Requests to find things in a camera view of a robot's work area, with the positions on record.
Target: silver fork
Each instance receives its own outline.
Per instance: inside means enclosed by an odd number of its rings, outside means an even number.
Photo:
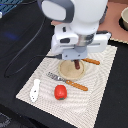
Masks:
[[[47,76],[50,77],[50,78],[52,78],[53,80],[56,80],[56,81],[63,81],[63,82],[65,82],[66,84],[69,84],[69,85],[71,85],[71,86],[73,86],[73,87],[76,87],[76,88],[78,88],[78,89],[81,89],[81,90],[83,90],[83,91],[88,91],[88,88],[87,88],[87,87],[85,87],[85,86],[83,86],[83,85],[80,85],[80,84],[77,84],[77,83],[74,83],[74,82],[72,82],[72,81],[70,81],[70,80],[65,80],[65,79],[63,79],[63,78],[61,78],[61,77],[59,77],[59,76],[57,76],[57,75],[55,75],[55,74],[53,74],[53,73],[51,73],[51,72],[49,72],[49,73],[47,74]]]
[[[47,76],[49,76],[50,78],[52,78],[53,80],[56,80],[56,81],[63,81],[63,82],[66,82],[66,80],[62,79],[61,77],[49,72],[47,74]]]

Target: wooden knife handle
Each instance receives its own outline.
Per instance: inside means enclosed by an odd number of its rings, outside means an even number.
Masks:
[[[85,86],[83,86],[83,85],[80,85],[80,84],[77,84],[77,83],[74,83],[74,82],[72,82],[72,81],[70,81],[70,80],[67,80],[67,81],[66,81],[66,84],[69,84],[69,85],[71,85],[71,86],[73,86],[73,87],[76,87],[76,88],[78,88],[78,89],[81,89],[81,90],[83,90],[83,91],[88,91],[88,88],[87,88],[87,87],[85,87]]]
[[[93,64],[96,64],[96,65],[99,65],[100,62],[97,61],[97,60],[93,60],[93,59],[89,59],[89,58],[85,58],[85,59],[82,59],[83,61],[86,61],[86,62],[89,62],[89,63],[93,63]]]

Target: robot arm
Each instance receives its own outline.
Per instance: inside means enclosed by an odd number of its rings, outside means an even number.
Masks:
[[[54,55],[63,60],[80,60],[90,52],[105,50],[109,32],[97,33],[108,0],[38,0],[44,15],[63,22],[55,27],[51,42]]]

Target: round wooden board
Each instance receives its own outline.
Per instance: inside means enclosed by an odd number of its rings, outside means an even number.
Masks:
[[[74,62],[70,60],[61,61],[58,66],[58,72],[60,76],[66,80],[78,80],[82,78],[85,74],[85,63],[82,60],[80,60],[79,64],[80,69],[77,70],[75,68]]]

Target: black cable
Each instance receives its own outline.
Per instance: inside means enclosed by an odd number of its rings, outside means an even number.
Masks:
[[[28,3],[18,3],[18,4],[13,4],[13,3],[0,3],[0,5],[19,5],[19,4],[28,5],[28,4],[33,4],[35,2],[37,2],[37,0],[31,1],[31,2],[28,2]]]
[[[10,63],[8,64],[7,68],[5,69],[5,72],[4,72],[4,77],[7,78],[7,77],[10,77],[16,73],[13,73],[11,75],[6,75],[7,74],[7,71],[8,69],[10,68],[10,66],[14,63],[14,61],[20,56],[20,54],[35,40],[35,38],[39,35],[39,33],[41,32],[43,26],[44,26],[44,23],[46,21],[46,17],[44,17],[43,19],[43,22],[39,28],[39,30],[37,31],[37,33],[34,35],[34,37],[17,53],[17,55],[10,61]]]
[[[47,58],[56,58],[56,56],[46,56],[46,55],[36,55],[34,56],[32,59],[30,59],[24,66],[22,66],[20,69],[18,69],[16,72],[12,73],[11,75],[6,75],[5,74],[5,78],[9,78],[10,76],[13,76],[15,74],[17,74],[18,72],[20,72],[22,69],[24,69],[28,64],[30,64],[34,59],[36,59],[37,57],[47,57]]]

